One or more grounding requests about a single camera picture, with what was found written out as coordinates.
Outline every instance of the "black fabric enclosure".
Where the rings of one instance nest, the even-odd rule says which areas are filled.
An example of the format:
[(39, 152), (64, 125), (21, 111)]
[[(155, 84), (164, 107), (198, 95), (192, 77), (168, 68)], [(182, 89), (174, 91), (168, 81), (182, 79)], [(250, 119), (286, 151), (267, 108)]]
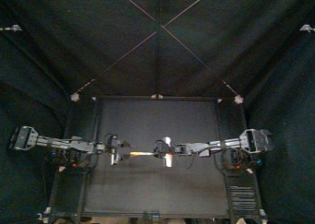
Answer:
[[(16, 24), (23, 31), (4, 30)], [(315, 0), (0, 0), (0, 223), (36, 223), (53, 179), (40, 148), (8, 150), (12, 130), (63, 137), (81, 103), (73, 93), (243, 96), (248, 127), (274, 133), (264, 210), (275, 223), (314, 223), (315, 32), (304, 24), (315, 27)]]

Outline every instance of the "metal frame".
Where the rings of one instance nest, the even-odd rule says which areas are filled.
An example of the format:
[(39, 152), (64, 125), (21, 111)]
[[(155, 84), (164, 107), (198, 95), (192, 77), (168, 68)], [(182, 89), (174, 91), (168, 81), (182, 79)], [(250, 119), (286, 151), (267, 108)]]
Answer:
[[(243, 105), (236, 105), (234, 103), (234, 99), (224, 100), (223, 103), (215, 103), (216, 105), (216, 122), (218, 122), (218, 135), (219, 138), (230, 136), (235, 136), (235, 131), (243, 131), (246, 129), (246, 118), (244, 118), (244, 109)], [(92, 109), (94, 113), (94, 119), (92, 119), (92, 128), (94, 128), (94, 137), (96, 136), (95, 130), (98, 130), (98, 103), (94, 106)], [(226, 114), (227, 112), (231, 112), (231, 110), (236, 110), (236, 117), (235, 118), (227, 118)], [(232, 122), (234, 129), (231, 130), (228, 127), (228, 123)], [(224, 169), (223, 164), (220, 164), (220, 161), (218, 161), (218, 157), (214, 156), (214, 166), (218, 170), (220, 170), (224, 181), (226, 181), (226, 187), (227, 187), (227, 198), (228, 198), (228, 210), (226, 216), (212, 216), (211, 218), (230, 218), (231, 223), (235, 224), (238, 222), (239, 218), (252, 218), (258, 224), (262, 223), (260, 220), (260, 192), (259, 192), (259, 186), (258, 186), (258, 180), (256, 180), (256, 174), (248, 174), (246, 171), (228, 171)], [(52, 208), (51, 213), (51, 219), (49, 223), (53, 223), (55, 218), (57, 217), (71, 217), (75, 224), (80, 223), (80, 217), (128, 217), (128, 218), (154, 218), (156, 215), (160, 216), (160, 214), (156, 213), (94, 213), (94, 212), (84, 212), (84, 200), (85, 200), (85, 192), (87, 192), (87, 182), (88, 182), (88, 175), (90, 170), (84, 171), (71, 171), (71, 172), (57, 172), (55, 177), (55, 187), (51, 195), (51, 202), (49, 207)], [(79, 181), (79, 187), (76, 188), (76, 195), (77, 199), (72, 200), (71, 197), (68, 197), (68, 191), (67, 187), (60, 186), (61, 179), (72, 179), (72, 177), (80, 177)], [(250, 187), (251, 190), (254, 190), (254, 199), (256, 202), (255, 210), (252, 213), (240, 213), (235, 210), (235, 204), (232, 203), (232, 189), (231, 186), (242, 185), (243, 187)], [(59, 206), (55, 205), (55, 201), (60, 196), (65, 196), (64, 202), (72, 201), (76, 205), (76, 208), (71, 210), (71, 212), (64, 212), (63, 210), (59, 210)], [(163, 215), (163, 218), (210, 218), (207, 215), (199, 215), (198, 217), (195, 215), (187, 214), (183, 215)]]

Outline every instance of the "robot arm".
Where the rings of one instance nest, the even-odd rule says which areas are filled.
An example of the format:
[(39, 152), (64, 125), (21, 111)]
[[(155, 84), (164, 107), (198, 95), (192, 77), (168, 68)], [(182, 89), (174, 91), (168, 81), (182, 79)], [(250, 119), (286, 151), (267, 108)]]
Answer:
[(98, 154), (104, 152), (104, 145), (102, 143), (91, 143), (83, 140), (81, 137), (72, 139), (56, 139), (40, 136), (35, 128), (23, 126), (16, 129), (11, 138), (9, 148), (15, 150), (27, 151), (35, 146), (59, 149), (75, 149), (87, 154)]
[(224, 141), (212, 141), (208, 143), (192, 144), (172, 144), (171, 139), (166, 137), (156, 141), (156, 148), (150, 152), (132, 152), (131, 145), (124, 142), (120, 143), (118, 136), (111, 137), (111, 142), (92, 143), (83, 140), (81, 137), (72, 139), (56, 139), (40, 136), (36, 130), (29, 126), (23, 126), (16, 129), (11, 139), (9, 148), (15, 150), (27, 151), (35, 146), (47, 147), (59, 150), (76, 150), (88, 155), (108, 153), (111, 155), (111, 165), (118, 164), (122, 160), (132, 156), (154, 156), (166, 159), (166, 166), (172, 166), (172, 156), (191, 156), (210, 157), (214, 152), (227, 150), (230, 148), (239, 149), (244, 153), (259, 154), (272, 150), (271, 133), (267, 130), (246, 130), (239, 138)]

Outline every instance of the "black curtain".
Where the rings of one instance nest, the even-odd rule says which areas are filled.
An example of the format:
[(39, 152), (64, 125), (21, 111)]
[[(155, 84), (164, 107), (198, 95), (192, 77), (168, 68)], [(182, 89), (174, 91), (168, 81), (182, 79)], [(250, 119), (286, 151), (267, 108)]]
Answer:
[[(17, 24), (3, 6), (0, 13), (1, 28)], [(0, 223), (36, 223), (49, 193), (45, 151), (12, 151), (8, 141), (13, 129), (23, 125), (43, 135), (61, 137), (69, 100), (25, 32), (1, 31), (0, 50)]]
[(296, 31), (247, 98), (250, 126), (274, 133), (275, 151), (264, 157), (260, 192), (275, 223), (315, 223), (314, 55), (315, 33)]

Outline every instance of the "black wall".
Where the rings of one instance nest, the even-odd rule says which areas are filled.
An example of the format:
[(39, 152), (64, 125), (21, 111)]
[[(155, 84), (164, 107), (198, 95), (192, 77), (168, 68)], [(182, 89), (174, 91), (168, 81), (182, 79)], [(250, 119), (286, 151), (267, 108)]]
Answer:
[(315, 223), (315, 33), (296, 31), (248, 95), (250, 126), (270, 129), (260, 191), (276, 223)]

